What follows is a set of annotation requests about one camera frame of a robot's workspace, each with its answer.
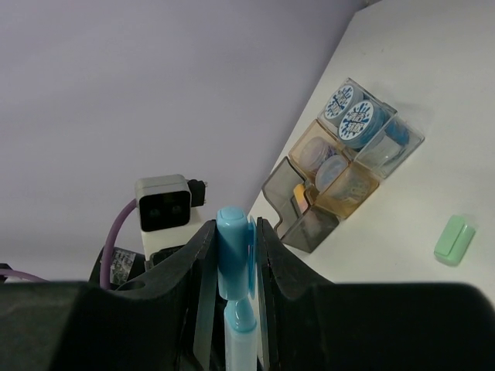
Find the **purple clip jar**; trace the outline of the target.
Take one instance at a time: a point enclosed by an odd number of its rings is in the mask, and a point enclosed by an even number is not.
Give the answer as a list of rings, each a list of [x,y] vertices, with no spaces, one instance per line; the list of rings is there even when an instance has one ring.
[[[316,172],[336,149],[325,138],[320,136],[310,139],[301,151],[300,165],[308,172]]]

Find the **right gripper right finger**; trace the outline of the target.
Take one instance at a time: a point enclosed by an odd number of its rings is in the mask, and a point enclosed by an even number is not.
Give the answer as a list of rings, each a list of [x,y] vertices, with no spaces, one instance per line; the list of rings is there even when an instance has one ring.
[[[468,284],[335,284],[256,226],[267,370],[492,370],[494,309]]]

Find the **blue splash label jar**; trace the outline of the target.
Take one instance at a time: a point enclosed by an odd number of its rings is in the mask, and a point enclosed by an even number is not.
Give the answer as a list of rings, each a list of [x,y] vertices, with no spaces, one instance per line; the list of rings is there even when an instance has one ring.
[[[323,109],[323,117],[338,126],[345,113],[364,99],[363,91],[352,84],[345,84],[328,100]]]

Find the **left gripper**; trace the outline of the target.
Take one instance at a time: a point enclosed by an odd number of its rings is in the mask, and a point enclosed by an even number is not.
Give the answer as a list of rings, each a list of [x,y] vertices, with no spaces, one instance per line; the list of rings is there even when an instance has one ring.
[[[121,290],[121,286],[124,287],[124,290],[158,289],[155,284],[151,284],[149,281],[144,282],[138,277],[168,260],[182,247],[183,245],[179,245],[161,249],[152,253],[149,259],[146,259],[144,254],[115,247],[110,269],[110,289]]]

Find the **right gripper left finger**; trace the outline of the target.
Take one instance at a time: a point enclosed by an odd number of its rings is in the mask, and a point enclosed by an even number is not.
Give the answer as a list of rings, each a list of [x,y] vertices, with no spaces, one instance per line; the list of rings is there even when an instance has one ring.
[[[3,370],[206,370],[216,223],[115,291],[89,282],[1,287]]]

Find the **blue marker pen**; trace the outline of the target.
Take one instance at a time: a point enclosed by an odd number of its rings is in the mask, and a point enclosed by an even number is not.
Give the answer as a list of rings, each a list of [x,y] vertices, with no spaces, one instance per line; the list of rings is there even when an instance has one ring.
[[[227,302],[224,309],[226,370],[257,369],[257,327],[248,298]]]

